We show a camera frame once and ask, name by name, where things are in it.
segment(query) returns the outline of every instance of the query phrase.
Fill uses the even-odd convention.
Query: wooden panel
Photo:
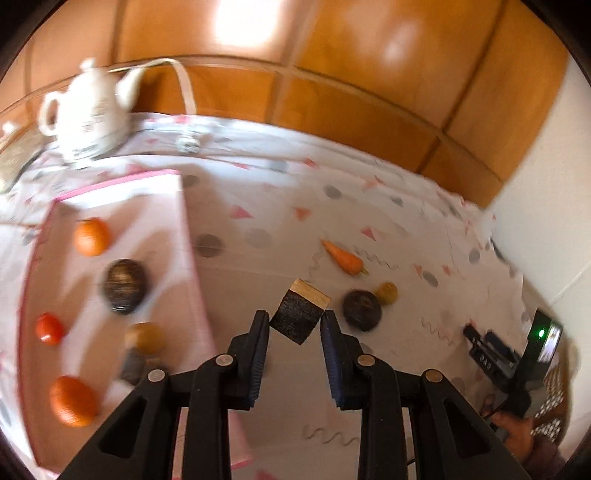
[[[441,126],[501,0],[323,0],[297,65],[377,93]]]
[[[474,157],[446,144],[437,147],[422,174],[483,208],[503,186],[496,175]]]
[[[129,0],[118,61],[220,54],[279,61],[298,0]]]
[[[222,66],[187,67],[199,115],[264,122],[274,74]],[[172,67],[149,69],[142,80],[137,112],[184,113]]]
[[[277,125],[328,138],[415,170],[434,135],[394,108],[312,80],[296,78],[278,106]]]
[[[31,116],[29,115],[25,102],[18,102],[9,109],[0,112],[0,127],[2,127],[4,122],[14,122],[15,125],[20,127],[31,123]]]
[[[0,82],[0,112],[23,98],[25,91],[25,52],[23,48]]]
[[[507,180],[544,123],[566,61],[554,33],[519,0],[508,0],[449,135]]]
[[[33,35],[31,90],[80,73],[94,57],[111,63],[115,12],[119,0],[68,0]]]

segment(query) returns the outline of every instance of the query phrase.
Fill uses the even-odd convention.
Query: small potato
[[[164,348],[164,332],[155,323],[134,323],[125,332],[125,348],[155,355]]]
[[[374,291],[374,295],[378,298],[380,304],[391,305],[398,298],[398,287],[392,282],[387,281],[382,283],[378,289]]]

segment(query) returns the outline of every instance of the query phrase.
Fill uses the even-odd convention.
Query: white cable
[[[177,73],[178,84],[181,87],[181,95],[183,95],[183,102],[185,105],[185,113],[187,115],[197,115],[197,105],[195,103],[195,97],[193,95],[193,85],[191,85],[191,80],[189,79],[189,74],[187,74],[187,70],[185,69],[183,64],[180,63],[178,60],[168,59],[168,58],[155,59],[155,60],[150,60],[149,62],[144,63],[142,65],[131,65],[129,67],[119,67],[116,69],[109,70],[109,72],[116,73],[116,72],[124,72],[126,70],[132,70],[132,69],[136,69],[136,68],[155,67],[156,65],[162,65],[163,63],[170,63],[173,66],[174,71]]]

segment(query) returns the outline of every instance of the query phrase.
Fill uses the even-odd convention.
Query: hand
[[[491,416],[491,420],[509,433],[505,446],[511,455],[520,463],[525,462],[534,448],[534,438],[531,434],[533,419],[519,419],[511,413],[498,411]]]

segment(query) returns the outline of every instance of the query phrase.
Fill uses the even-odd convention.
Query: teapot handle
[[[39,109],[39,131],[46,137],[53,137],[57,133],[55,125],[47,125],[47,111],[53,101],[57,103],[61,102],[62,95],[63,93],[61,92],[49,92],[45,95],[41,108]]]

